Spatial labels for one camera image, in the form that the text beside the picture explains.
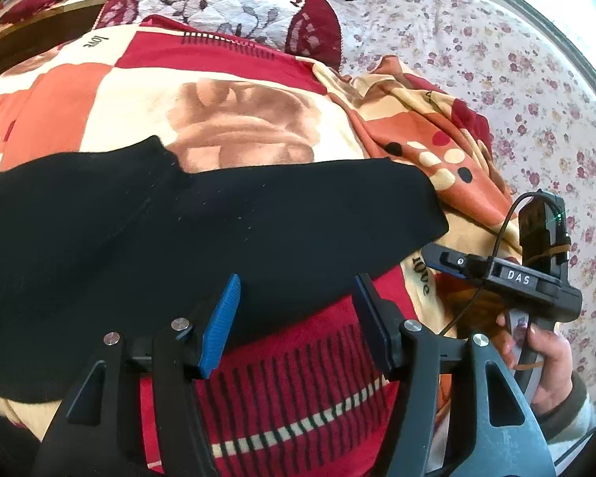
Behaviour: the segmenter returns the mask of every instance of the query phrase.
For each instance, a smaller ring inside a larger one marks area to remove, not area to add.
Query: black cloth
[[[29,429],[0,416],[0,477],[29,477],[40,442]]]
[[[187,174],[153,136],[0,173],[0,396],[62,398],[110,331],[153,334],[243,283],[228,349],[318,312],[448,230],[389,159]]]

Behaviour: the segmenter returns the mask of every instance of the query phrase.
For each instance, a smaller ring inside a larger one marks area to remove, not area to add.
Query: wooden furniture
[[[80,37],[107,0],[65,0],[19,23],[0,25],[0,74],[30,57]]]

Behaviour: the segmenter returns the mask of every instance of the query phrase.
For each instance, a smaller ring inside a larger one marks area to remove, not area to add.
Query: blue gripper pad
[[[238,274],[232,274],[203,334],[203,355],[199,361],[202,378],[208,378],[219,365],[240,299],[241,278]]]

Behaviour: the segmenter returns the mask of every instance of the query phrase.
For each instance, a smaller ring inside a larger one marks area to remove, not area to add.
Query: wooden edge
[[[62,12],[70,12],[71,10],[82,9],[83,7],[102,5],[106,3],[106,1],[108,0],[65,0],[52,7],[49,7],[48,9],[44,9],[40,12],[37,12],[29,19],[25,19],[23,21],[20,21],[19,23],[7,23],[5,25],[0,25],[0,39],[2,39],[3,37],[7,36],[15,30],[19,30],[20,28],[26,27],[27,25],[35,23],[41,19],[45,19],[50,16],[55,16]]]

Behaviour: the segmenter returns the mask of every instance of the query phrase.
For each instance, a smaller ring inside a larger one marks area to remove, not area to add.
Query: metal screw
[[[421,330],[421,324],[414,319],[407,319],[404,321],[404,328],[409,332],[419,332]]]
[[[113,346],[113,344],[119,342],[119,339],[121,339],[121,337],[117,332],[110,332],[103,337],[103,343],[106,344],[106,346]]]
[[[185,317],[177,317],[172,323],[170,323],[170,326],[172,326],[172,330],[180,332],[181,330],[188,328],[188,326],[190,326],[190,322]]]
[[[482,333],[475,333],[474,336],[472,336],[472,340],[477,346],[481,346],[482,348],[484,346],[488,346],[488,343],[490,342],[490,340],[488,340],[488,337],[486,337]]]

